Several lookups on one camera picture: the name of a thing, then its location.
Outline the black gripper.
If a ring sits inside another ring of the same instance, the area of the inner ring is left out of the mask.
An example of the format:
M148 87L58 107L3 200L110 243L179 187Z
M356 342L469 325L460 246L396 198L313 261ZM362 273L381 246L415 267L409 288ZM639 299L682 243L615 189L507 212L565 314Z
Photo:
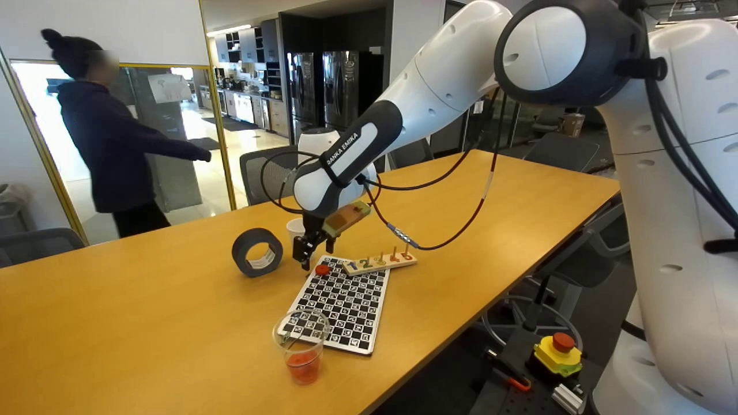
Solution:
M319 246L325 246L327 253L335 252L335 241L322 229L325 219L315 214L305 214L305 234L300 241L292 241L292 259L303 270L311 273L319 264Z

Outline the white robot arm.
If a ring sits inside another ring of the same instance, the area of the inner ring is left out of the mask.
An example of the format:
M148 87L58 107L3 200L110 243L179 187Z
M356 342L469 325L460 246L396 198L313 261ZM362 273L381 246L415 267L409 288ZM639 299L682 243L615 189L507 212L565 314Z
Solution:
M738 28L648 19L648 0L469 0L300 168L327 217L374 159L483 96L599 116L621 182L634 298L592 403L599 415L738 415Z

